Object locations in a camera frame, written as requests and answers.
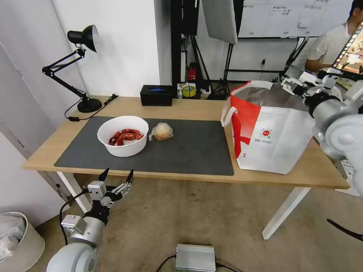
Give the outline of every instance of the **black tissue box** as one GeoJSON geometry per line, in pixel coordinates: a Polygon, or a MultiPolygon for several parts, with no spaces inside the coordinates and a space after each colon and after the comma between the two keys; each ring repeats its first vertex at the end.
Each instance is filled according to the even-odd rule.
{"type": "Polygon", "coordinates": [[[144,85],[140,92],[142,106],[171,106],[173,87],[167,85],[144,85]]]}

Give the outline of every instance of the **gray desk mat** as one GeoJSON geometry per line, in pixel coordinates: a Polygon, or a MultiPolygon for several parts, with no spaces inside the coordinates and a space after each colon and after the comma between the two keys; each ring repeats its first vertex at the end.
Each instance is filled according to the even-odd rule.
{"type": "Polygon", "coordinates": [[[138,154],[119,158],[99,142],[99,127],[112,117],[92,117],[64,151],[55,166],[141,172],[234,175],[226,135],[219,121],[145,119],[149,133],[159,122],[168,123],[174,137],[147,140],[138,154]]]}

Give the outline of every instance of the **red and white bag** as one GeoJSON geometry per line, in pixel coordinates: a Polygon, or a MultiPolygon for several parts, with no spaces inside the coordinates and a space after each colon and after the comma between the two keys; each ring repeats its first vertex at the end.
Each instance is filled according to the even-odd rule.
{"type": "Polygon", "coordinates": [[[259,106],[236,97],[247,88],[271,90],[272,85],[267,81],[252,81],[233,90],[220,121],[226,127],[232,120],[239,168],[288,174],[313,136],[314,120],[304,111],[259,106]]]}

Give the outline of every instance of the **logo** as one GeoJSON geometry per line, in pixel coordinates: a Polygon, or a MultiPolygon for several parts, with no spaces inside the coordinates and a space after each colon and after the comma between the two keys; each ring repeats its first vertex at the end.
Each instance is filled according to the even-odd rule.
{"type": "Polygon", "coordinates": [[[271,138],[271,132],[272,132],[272,129],[263,128],[261,130],[261,132],[260,132],[260,138],[270,139],[271,138]]]}

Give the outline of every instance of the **table leg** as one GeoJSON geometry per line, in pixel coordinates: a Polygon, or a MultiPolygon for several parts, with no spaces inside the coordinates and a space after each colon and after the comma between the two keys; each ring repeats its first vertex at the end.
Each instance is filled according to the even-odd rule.
{"type": "MultiPolygon", "coordinates": [[[[57,174],[59,175],[72,196],[76,196],[82,191],[78,182],[71,173],[57,172],[57,174]]],[[[91,210],[91,204],[85,197],[85,195],[81,195],[80,197],[76,198],[76,202],[84,213],[91,210]]]]}
{"type": "Polygon", "coordinates": [[[307,187],[295,187],[285,202],[281,205],[279,210],[275,213],[273,218],[267,224],[262,231],[262,236],[265,240],[268,240],[279,226],[285,221],[289,214],[295,209],[300,201],[306,196],[311,188],[307,187]]]}

